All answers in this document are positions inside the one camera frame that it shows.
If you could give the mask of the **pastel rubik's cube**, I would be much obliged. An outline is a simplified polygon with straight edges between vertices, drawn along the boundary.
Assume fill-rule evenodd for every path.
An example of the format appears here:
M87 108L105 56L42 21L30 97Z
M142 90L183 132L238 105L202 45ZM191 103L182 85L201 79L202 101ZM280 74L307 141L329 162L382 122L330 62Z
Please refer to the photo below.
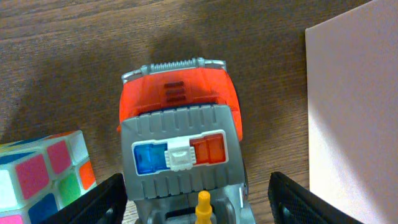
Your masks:
M94 187L80 130L1 145L1 223L40 223Z

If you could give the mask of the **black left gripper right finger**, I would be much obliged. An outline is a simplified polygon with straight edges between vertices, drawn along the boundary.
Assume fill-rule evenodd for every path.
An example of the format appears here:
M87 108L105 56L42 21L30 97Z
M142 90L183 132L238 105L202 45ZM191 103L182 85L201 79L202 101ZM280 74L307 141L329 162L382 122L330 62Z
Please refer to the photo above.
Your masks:
M277 224L362 224L281 172L271 174L267 194Z

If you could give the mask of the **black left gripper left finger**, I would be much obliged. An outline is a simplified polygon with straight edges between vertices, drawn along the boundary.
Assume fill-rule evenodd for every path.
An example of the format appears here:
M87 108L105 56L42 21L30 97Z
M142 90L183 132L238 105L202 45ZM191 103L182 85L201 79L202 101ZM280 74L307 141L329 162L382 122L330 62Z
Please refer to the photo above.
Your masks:
M43 221L44 224L121 223L126 211L124 177L117 173Z

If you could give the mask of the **red grey toy truck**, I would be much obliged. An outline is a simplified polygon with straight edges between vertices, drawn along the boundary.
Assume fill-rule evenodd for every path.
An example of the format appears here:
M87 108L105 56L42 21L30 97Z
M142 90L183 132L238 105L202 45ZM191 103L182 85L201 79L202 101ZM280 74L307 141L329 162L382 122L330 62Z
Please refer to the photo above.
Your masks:
M226 62L152 63L121 79L118 131L137 221L195 223L206 191L212 223L254 223L241 110Z

